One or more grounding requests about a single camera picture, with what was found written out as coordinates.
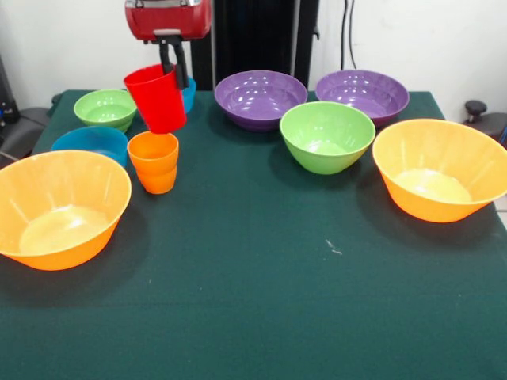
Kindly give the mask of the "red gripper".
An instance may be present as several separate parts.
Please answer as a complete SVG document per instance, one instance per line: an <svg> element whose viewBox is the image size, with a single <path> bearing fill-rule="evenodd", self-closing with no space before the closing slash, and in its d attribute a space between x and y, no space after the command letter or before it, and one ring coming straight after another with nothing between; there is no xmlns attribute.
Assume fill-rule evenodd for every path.
<svg viewBox="0 0 507 380"><path fill-rule="evenodd" d="M212 3L203 1L126 1L124 3L128 27L137 40L156 41L162 36L179 36L183 40L204 38L212 24ZM162 73L173 70L169 45L159 42ZM179 89L189 86L185 51L181 40L173 40Z"/></svg>

